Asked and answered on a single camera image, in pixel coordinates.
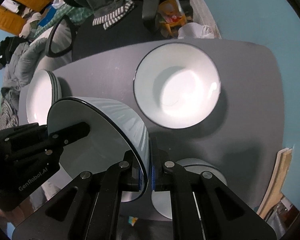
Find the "white ribbed bowl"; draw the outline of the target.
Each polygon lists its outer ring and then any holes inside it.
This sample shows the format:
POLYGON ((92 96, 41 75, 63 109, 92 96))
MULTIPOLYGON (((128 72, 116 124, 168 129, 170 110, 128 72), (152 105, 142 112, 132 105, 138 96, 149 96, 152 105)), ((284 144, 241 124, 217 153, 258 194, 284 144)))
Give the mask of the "white ribbed bowl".
POLYGON ((169 159, 164 164, 167 179, 167 191, 155 192, 152 190, 152 204, 154 208, 166 218, 172 219, 173 215, 185 214, 187 207, 197 207, 191 177, 203 178, 204 172, 209 178, 217 177, 227 184, 225 176, 215 166, 197 158, 185 158, 173 162, 169 159))
POLYGON ((212 113, 221 80, 203 50, 186 43, 168 43, 140 61, 133 90, 139 109, 149 120, 165 128, 182 129, 212 113))
POLYGON ((139 199, 149 179, 149 136, 141 117, 129 106, 113 99, 73 96, 62 98, 51 106, 47 131, 50 134, 79 122, 86 122, 90 133, 64 147, 60 170, 50 178, 51 183, 62 189, 83 171, 93 174, 106 171, 131 150, 142 169, 142 190, 126 190, 121 200, 139 199))

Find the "white plate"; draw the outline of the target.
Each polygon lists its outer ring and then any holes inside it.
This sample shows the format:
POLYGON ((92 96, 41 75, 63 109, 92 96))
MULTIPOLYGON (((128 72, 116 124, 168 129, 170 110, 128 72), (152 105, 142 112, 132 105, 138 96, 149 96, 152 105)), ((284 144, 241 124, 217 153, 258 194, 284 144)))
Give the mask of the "white plate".
POLYGON ((50 107, 61 97, 61 85, 53 72, 44 69, 37 71, 27 91, 26 115, 28 123, 47 124, 50 107))

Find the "grey crumpled duvet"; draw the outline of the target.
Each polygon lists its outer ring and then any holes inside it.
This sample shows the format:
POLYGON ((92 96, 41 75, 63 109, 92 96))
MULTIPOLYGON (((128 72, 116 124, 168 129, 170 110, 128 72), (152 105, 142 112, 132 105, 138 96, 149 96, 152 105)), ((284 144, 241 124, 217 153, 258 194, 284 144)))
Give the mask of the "grey crumpled duvet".
POLYGON ((0 90, 0 130, 19 125, 20 92, 32 80, 36 64, 45 53, 46 44, 47 38, 32 43, 21 43, 15 49, 10 62, 6 64, 0 90))

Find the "grey bed with sheet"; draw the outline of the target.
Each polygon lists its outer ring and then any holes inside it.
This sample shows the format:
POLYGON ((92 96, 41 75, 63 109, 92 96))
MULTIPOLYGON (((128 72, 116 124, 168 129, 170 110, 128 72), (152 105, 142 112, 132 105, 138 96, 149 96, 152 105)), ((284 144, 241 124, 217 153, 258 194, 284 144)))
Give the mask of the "grey bed with sheet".
POLYGON ((47 38, 45 53, 36 64, 34 74, 39 70, 54 71, 72 62, 72 44, 75 28, 68 16, 62 17, 52 28, 40 35, 34 42, 47 38))

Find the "green checkered tablecloth table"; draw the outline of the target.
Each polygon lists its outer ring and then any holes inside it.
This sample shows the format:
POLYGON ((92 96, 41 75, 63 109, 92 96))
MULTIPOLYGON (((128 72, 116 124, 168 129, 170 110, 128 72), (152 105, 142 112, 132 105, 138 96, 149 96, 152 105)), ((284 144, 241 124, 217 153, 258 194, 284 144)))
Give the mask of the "green checkered tablecloth table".
POLYGON ((64 15, 67 15, 74 25, 81 25, 92 14, 93 11, 88 8, 78 8, 64 4, 56 10, 56 13, 46 25, 37 28, 34 38, 39 37, 47 29, 53 27, 64 15))

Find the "blue cardboard box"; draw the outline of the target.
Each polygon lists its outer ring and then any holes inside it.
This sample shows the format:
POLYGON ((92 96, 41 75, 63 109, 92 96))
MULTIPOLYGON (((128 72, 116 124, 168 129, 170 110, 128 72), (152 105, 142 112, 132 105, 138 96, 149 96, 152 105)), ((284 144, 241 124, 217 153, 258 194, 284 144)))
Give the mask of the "blue cardboard box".
POLYGON ((45 9, 44 13, 42 14, 41 20, 38 22, 38 26, 44 27, 47 25, 53 18, 56 13, 56 9, 53 6, 49 6, 45 9))

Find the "white crumpled bag on floor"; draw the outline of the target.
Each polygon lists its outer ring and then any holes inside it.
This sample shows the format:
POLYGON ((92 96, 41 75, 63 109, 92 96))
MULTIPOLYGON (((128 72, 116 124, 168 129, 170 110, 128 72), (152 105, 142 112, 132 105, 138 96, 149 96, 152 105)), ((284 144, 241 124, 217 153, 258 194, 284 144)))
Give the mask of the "white crumpled bag on floor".
POLYGON ((213 39, 215 38, 215 35, 209 25, 201 25, 195 22, 190 22, 183 25, 178 30, 178 39, 187 37, 213 39))

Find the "orange louvered wardrobe door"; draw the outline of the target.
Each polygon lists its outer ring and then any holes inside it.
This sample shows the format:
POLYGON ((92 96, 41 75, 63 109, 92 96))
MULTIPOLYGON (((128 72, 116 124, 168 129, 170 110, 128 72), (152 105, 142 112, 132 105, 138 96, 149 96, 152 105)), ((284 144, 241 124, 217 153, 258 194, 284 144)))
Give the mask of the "orange louvered wardrobe door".
POLYGON ((0 30, 19 35, 26 24, 26 9, 42 12, 52 0, 4 0, 0 5, 0 30))

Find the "silver foil bag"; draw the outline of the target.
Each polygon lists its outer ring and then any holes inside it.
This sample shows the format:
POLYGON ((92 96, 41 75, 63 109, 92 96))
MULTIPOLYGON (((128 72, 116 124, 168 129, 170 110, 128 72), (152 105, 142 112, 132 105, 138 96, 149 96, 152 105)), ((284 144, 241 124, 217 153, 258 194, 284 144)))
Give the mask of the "silver foil bag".
POLYGON ((267 224, 275 231, 276 238, 281 239, 300 211, 286 197, 281 200, 268 212, 265 217, 267 224))

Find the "black office chair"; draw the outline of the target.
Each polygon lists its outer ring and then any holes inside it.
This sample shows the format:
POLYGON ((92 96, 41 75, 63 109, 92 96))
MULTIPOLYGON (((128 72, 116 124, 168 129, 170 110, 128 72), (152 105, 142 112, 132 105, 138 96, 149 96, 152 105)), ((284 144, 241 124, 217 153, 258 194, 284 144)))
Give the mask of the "black office chair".
POLYGON ((116 10, 101 16, 90 16, 80 26, 63 15, 47 38, 48 57, 70 54, 73 61, 107 50, 143 42, 162 40, 159 30, 160 0, 123 0, 116 10))

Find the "yellow toy on floor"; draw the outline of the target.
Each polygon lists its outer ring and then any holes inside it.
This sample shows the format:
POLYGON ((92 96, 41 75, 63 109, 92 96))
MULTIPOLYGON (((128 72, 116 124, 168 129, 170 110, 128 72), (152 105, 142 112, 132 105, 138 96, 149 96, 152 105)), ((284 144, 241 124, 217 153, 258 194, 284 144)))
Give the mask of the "yellow toy on floor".
POLYGON ((170 37, 177 36, 176 30, 187 24, 185 12, 179 0, 166 0, 158 6, 159 25, 165 27, 170 37))

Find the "wooden board by wall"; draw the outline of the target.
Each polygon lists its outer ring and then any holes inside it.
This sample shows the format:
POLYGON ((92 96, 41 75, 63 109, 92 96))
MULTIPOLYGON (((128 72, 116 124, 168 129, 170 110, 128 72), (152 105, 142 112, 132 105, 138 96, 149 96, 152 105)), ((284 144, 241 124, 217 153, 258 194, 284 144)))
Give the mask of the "wooden board by wall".
POLYGON ((292 148, 284 148, 280 150, 276 155, 275 165, 270 182, 257 211, 257 214, 262 219, 266 218, 267 214, 283 197, 281 189, 290 167, 290 163, 292 160, 292 151, 292 148))

